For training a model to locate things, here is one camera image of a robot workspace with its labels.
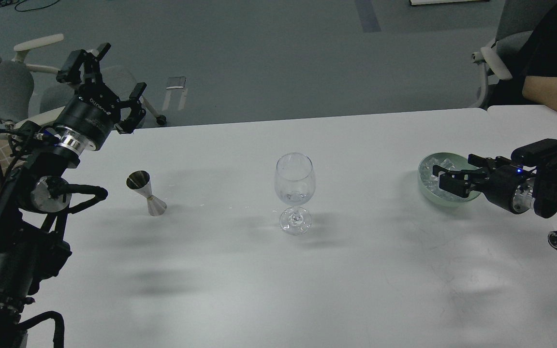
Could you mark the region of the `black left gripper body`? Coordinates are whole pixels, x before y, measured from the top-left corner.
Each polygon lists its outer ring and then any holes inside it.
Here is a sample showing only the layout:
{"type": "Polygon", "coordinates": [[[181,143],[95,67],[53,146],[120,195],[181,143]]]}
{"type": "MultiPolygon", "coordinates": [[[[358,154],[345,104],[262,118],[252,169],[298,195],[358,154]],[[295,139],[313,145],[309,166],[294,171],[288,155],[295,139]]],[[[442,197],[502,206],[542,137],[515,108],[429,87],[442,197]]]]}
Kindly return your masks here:
{"type": "Polygon", "coordinates": [[[54,122],[58,145],[73,152],[100,150],[120,120],[118,101],[109,89],[79,89],[54,122]]]}

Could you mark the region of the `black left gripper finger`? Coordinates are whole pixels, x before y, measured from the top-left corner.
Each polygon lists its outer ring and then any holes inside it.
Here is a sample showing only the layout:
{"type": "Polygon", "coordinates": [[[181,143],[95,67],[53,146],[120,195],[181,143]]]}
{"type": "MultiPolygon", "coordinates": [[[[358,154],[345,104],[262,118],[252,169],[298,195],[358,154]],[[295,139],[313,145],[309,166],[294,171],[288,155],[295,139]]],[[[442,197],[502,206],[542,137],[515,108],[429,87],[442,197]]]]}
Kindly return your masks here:
{"type": "Polygon", "coordinates": [[[122,109],[130,110],[130,114],[125,119],[120,119],[115,124],[115,130],[117,130],[119,134],[132,134],[146,116],[146,110],[143,108],[141,102],[141,97],[146,87],[147,84],[145,82],[138,82],[135,84],[130,93],[130,97],[126,101],[117,101],[115,104],[119,116],[121,116],[122,109]]]}
{"type": "Polygon", "coordinates": [[[100,61],[111,48],[110,43],[99,45],[96,53],[78,49],[71,52],[56,74],[56,81],[74,89],[73,99],[111,100],[113,91],[104,83],[100,61]]]}

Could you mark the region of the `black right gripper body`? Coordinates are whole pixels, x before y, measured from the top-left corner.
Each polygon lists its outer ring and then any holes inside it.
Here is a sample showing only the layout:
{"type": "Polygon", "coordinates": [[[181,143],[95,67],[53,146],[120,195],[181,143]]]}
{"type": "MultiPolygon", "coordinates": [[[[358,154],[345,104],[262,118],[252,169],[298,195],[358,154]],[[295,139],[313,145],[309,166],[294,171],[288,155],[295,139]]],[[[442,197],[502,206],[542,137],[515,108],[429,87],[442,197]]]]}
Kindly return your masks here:
{"type": "Polygon", "coordinates": [[[510,160],[486,160],[474,178],[474,190],[513,214],[533,208],[535,175],[510,160]]]}

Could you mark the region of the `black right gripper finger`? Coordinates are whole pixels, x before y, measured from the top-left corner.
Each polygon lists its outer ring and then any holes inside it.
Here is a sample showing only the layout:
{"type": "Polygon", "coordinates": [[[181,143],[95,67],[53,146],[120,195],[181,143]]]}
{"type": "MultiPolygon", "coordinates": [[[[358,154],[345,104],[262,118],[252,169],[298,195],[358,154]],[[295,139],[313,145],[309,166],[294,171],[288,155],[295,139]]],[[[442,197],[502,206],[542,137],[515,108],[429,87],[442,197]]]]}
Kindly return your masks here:
{"type": "Polygon", "coordinates": [[[506,165],[506,157],[480,157],[475,154],[469,154],[467,157],[467,165],[468,167],[458,170],[451,170],[439,165],[434,165],[432,168],[432,175],[436,177],[442,175],[450,175],[453,177],[486,177],[490,176],[499,167],[502,167],[502,165],[506,165]]]}
{"type": "Polygon", "coordinates": [[[473,199],[482,193],[484,174],[440,174],[438,187],[461,199],[473,199]]]}

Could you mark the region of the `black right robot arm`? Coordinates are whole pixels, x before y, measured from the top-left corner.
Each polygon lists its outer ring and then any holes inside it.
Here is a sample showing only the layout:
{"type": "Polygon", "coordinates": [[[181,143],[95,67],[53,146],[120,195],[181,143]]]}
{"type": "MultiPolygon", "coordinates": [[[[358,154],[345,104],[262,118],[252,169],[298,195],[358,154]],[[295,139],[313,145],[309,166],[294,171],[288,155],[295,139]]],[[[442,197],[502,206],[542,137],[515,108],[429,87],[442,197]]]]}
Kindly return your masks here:
{"type": "MultiPolygon", "coordinates": [[[[557,213],[557,139],[516,148],[510,158],[470,154],[467,163],[473,169],[453,171],[434,165],[439,188],[461,198],[482,192],[489,202],[513,214],[533,210],[551,218],[557,213]]],[[[557,231],[548,234],[548,243],[557,250],[557,231]]]]}

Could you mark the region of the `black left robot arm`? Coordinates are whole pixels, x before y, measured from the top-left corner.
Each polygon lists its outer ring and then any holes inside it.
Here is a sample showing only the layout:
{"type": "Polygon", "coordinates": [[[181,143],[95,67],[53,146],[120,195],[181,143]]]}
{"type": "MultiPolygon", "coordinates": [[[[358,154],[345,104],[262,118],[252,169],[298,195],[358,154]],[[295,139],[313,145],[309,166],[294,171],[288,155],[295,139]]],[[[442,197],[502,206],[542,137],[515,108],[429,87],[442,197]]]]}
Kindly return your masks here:
{"type": "Polygon", "coordinates": [[[29,330],[53,320],[53,346],[64,346],[62,314],[45,311],[22,321],[40,282],[56,277],[71,256],[64,240],[68,216],[106,200],[102,187],[70,184],[62,177],[76,168],[84,150],[97,151],[113,130],[130,134],[146,116],[141,102],[146,89],[137,83],[128,99],[120,99],[103,81],[100,62],[110,50],[70,53],[57,81],[78,88],[53,125],[27,121],[13,145],[13,162],[0,167],[0,348],[24,348],[29,330]]]}

